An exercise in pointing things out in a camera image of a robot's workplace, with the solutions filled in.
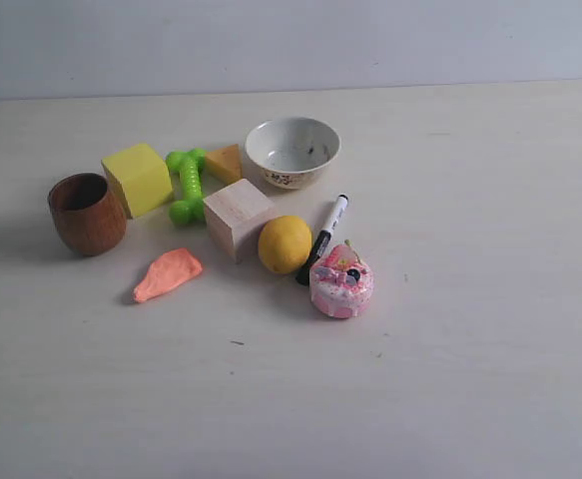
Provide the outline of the yellow lemon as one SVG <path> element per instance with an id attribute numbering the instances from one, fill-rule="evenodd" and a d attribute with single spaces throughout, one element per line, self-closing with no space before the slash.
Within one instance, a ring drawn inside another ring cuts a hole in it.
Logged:
<path id="1" fill-rule="evenodd" d="M 311 246 L 307 223 L 298 216 L 281 216 L 265 224 L 258 240 L 258 254 L 269 271 L 288 274 L 304 265 Z"/>

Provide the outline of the black white marker pen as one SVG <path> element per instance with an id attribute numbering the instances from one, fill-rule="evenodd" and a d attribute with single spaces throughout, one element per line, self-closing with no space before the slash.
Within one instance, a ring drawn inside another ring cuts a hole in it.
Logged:
<path id="1" fill-rule="evenodd" d="M 319 231 L 316 240 L 314 241 L 312 248 L 309 252 L 308 258 L 299 269 L 295 276 L 297 283 L 308 286 L 309 285 L 309 272 L 312 266 L 323 256 L 326 247 L 328 246 L 331 237 L 333 235 L 334 229 L 341 217 L 343 216 L 345 209 L 348 205 L 348 197 L 344 194 L 337 196 L 336 200 L 332 204 L 332 207 L 324 221 L 324 224 Z"/>

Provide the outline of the light wooden cube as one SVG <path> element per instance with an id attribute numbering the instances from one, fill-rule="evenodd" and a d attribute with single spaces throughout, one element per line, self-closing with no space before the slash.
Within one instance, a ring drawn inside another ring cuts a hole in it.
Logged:
<path id="1" fill-rule="evenodd" d="M 203 198 L 212 240 L 235 263 L 257 251 L 264 225 L 278 216 L 275 203 L 247 179 Z"/>

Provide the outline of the pink toy cake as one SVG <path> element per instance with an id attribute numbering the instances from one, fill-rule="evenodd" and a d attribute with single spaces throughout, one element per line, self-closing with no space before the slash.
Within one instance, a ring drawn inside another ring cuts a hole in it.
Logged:
<path id="1" fill-rule="evenodd" d="M 337 244 L 309 271 L 310 301 L 331 318 L 360 316 L 367 309 L 373 290 L 373 271 L 349 240 Z"/>

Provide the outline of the white ceramic bowl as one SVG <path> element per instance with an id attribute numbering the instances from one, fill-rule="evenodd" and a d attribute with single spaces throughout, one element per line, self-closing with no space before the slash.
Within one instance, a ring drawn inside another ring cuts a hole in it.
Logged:
<path id="1" fill-rule="evenodd" d="M 267 183 L 283 190 L 300 190 L 315 183 L 335 160 L 341 139 L 322 121 L 288 117 L 253 128 L 244 147 Z"/>

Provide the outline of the orange cheese wedge toy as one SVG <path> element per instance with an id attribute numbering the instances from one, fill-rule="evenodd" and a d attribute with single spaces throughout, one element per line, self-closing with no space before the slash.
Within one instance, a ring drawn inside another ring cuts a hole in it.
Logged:
<path id="1" fill-rule="evenodd" d="M 229 145 L 205 154 L 205 168 L 211 176 L 225 185 L 242 177 L 242 155 L 238 144 Z"/>

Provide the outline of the green plastic bone toy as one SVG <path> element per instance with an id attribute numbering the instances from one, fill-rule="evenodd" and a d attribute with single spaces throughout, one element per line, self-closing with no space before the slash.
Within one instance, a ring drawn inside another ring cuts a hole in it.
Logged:
<path id="1" fill-rule="evenodd" d="M 177 227 L 191 222 L 205 221 L 201 172 L 204 169 L 206 151 L 195 148 L 187 152 L 173 151 L 166 156 L 166 165 L 171 174 L 178 174 L 182 198 L 174 201 L 169 216 Z"/>

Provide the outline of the yellow foam cube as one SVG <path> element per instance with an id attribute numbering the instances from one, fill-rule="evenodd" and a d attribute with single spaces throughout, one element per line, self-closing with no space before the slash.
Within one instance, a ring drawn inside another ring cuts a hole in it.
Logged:
<path id="1" fill-rule="evenodd" d="M 173 199 L 167 165 L 146 143 L 105 157 L 101 164 L 129 219 L 142 216 Z"/>

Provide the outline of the brown wooden cup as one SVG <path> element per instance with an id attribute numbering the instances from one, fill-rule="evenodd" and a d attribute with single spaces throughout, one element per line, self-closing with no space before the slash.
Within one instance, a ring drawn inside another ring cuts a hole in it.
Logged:
<path id="1" fill-rule="evenodd" d="M 60 239 L 77 254 L 102 254 L 126 233 L 124 209 L 107 180 L 98 174 L 80 173 L 61 180 L 47 201 Z"/>

